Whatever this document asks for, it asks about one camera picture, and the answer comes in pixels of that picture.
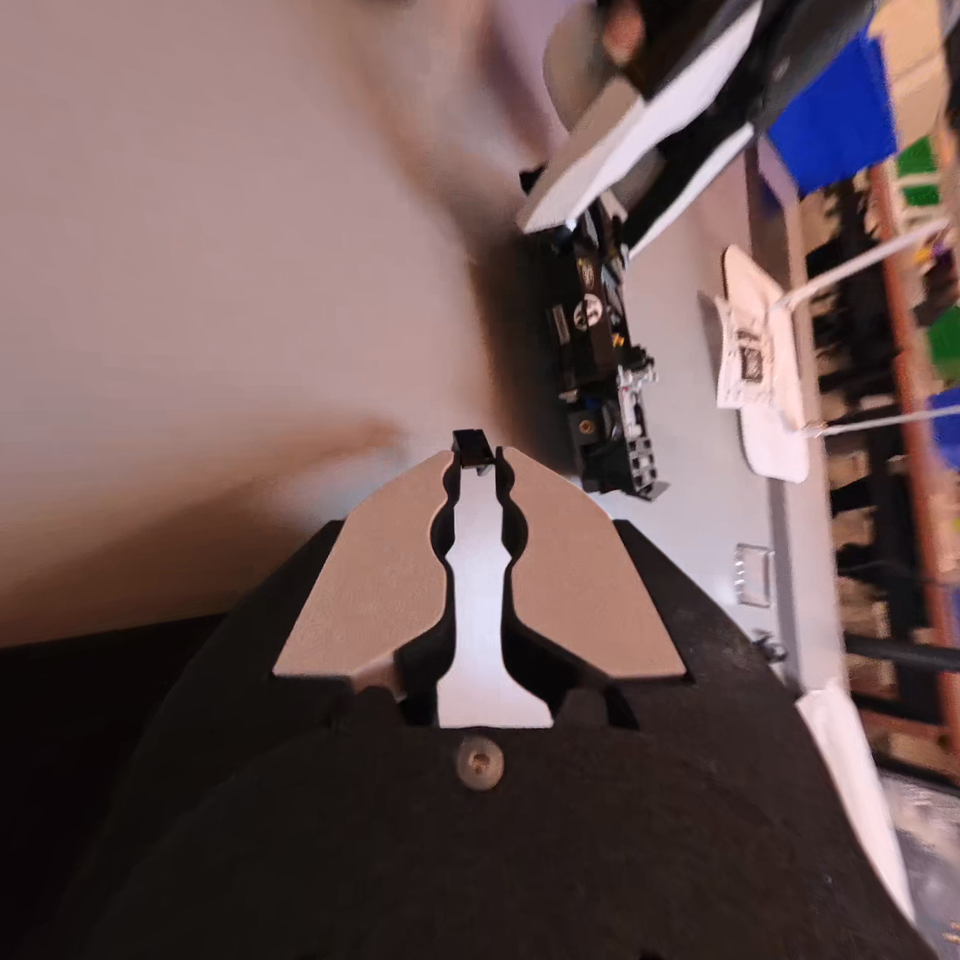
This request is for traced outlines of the clear lego windshield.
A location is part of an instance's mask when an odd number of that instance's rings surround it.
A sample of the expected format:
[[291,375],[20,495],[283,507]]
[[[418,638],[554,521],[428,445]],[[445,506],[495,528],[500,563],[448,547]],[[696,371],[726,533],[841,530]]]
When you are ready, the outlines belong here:
[[757,610],[776,606],[776,551],[740,542],[733,551],[733,591],[737,605]]

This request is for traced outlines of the small black lego slope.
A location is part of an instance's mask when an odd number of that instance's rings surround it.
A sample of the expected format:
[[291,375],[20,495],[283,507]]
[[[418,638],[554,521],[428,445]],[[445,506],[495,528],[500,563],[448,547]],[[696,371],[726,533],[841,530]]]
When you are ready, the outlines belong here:
[[494,469],[497,458],[482,429],[458,429],[452,432],[452,452],[463,472],[483,477]]

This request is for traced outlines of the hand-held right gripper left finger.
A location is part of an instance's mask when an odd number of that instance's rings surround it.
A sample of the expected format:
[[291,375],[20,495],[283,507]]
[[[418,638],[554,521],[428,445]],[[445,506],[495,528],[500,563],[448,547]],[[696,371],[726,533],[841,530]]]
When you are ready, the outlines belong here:
[[431,538],[452,455],[398,475],[347,516],[274,663],[278,678],[408,688],[399,655],[441,625],[449,573]]

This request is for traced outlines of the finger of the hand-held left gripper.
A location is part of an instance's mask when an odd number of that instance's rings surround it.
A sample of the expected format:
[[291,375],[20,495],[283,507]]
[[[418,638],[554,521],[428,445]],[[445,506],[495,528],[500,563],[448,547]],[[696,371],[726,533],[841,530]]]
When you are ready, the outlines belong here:
[[599,42],[599,11],[589,4],[571,8],[543,59],[567,135],[527,189],[517,214],[522,234],[571,223],[703,114],[746,55],[762,8],[762,2],[678,2],[678,54],[643,83],[609,65]]
[[666,159],[621,230],[621,248],[632,259],[659,238],[755,139],[752,127],[738,127],[715,144],[682,147]]

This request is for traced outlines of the black lego car model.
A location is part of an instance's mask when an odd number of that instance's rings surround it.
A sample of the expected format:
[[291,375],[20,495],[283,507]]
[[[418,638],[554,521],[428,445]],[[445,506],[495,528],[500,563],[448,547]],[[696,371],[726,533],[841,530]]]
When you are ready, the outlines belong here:
[[575,220],[526,239],[582,489],[654,502],[668,488],[642,395],[656,365],[629,328],[622,220],[597,198]]

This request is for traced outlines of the white paper bags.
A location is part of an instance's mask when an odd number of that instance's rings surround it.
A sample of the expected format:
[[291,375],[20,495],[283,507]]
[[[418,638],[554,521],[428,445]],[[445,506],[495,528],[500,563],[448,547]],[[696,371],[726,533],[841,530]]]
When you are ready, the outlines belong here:
[[852,696],[832,678],[801,695],[795,708],[830,774],[859,846],[891,900],[915,926],[904,857]]

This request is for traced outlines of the person's left hand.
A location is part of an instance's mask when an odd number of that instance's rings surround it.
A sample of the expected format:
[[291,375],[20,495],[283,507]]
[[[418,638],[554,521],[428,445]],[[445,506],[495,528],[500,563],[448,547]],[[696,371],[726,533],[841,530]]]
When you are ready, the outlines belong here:
[[624,68],[642,50],[646,24],[639,1],[607,1],[598,4],[602,21],[601,45],[606,58]]

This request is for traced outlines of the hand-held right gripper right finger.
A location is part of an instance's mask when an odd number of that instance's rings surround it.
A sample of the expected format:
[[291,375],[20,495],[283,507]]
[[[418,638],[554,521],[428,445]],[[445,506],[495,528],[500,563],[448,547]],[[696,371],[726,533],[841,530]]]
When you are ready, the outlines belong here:
[[501,654],[523,689],[606,689],[687,675],[618,529],[593,498],[500,448]]

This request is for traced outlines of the white sticker sheet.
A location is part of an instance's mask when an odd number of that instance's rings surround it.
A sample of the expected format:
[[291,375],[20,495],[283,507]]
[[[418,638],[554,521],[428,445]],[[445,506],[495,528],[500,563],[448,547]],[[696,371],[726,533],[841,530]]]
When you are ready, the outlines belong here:
[[773,409],[774,345],[769,312],[714,297],[721,327],[721,356],[716,380],[720,410]]

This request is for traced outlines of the blue plastic bin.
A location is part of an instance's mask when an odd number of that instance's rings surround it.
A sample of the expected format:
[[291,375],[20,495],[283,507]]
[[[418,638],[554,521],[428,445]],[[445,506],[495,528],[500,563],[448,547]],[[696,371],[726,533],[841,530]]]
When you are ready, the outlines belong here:
[[882,44],[859,32],[767,131],[799,197],[901,150]]

